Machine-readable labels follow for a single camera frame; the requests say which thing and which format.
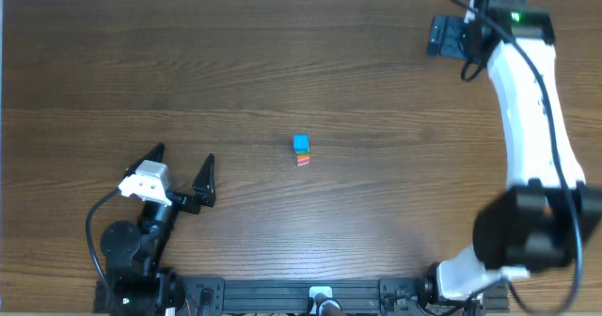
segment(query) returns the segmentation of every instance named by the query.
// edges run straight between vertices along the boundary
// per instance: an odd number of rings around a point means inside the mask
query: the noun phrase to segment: wooden tabletop
[[[549,6],[575,153],[602,185],[600,0]],[[471,242],[504,190],[486,75],[425,54],[446,0],[6,0],[4,311],[92,309],[84,223],[157,142],[175,187],[216,157],[217,202],[182,215],[164,264],[239,279],[411,277]],[[309,134],[296,167],[293,134]],[[142,203],[97,213],[96,243]],[[577,310],[602,309],[602,239],[585,251]],[[570,270],[519,288],[552,307]]]

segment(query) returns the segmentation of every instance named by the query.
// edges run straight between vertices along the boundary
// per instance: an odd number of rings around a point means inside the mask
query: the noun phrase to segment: wood grain surface
[[[589,184],[602,185],[600,0],[549,6],[557,84]],[[159,141],[175,187],[209,152],[218,200],[182,215],[165,264],[224,278],[419,275],[471,241],[504,189],[486,75],[425,55],[446,0],[6,0],[3,311],[92,308],[88,209]],[[293,134],[309,134],[296,167]],[[134,219],[116,198],[94,234]],[[602,309],[601,236],[576,310]],[[552,307],[570,270],[519,288]]]

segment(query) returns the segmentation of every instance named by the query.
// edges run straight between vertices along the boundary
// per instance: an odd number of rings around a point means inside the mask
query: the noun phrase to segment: blue block
[[[309,152],[309,136],[306,134],[293,136],[293,149],[295,152]]]

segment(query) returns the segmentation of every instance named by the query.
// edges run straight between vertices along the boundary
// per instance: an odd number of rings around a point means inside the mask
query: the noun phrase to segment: stacked blocks
[[[298,166],[309,164],[309,136],[306,134],[293,136],[293,150]]]

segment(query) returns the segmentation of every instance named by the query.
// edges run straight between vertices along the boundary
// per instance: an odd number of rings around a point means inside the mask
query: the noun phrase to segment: wooden table
[[[602,184],[599,0],[550,6],[573,148]],[[155,143],[190,190],[209,152],[218,200],[182,215],[165,265],[225,278],[415,276],[470,244],[504,189],[486,75],[425,55],[446,0],[6,0],[4,311],[90,311],[88,209]],[[293,134],[310,137],[296,167]],[[116,198],[94,220],[134,219]],[[602,309],[602,241],[577,310]],[[551,307],[571,271],[521,284]]]

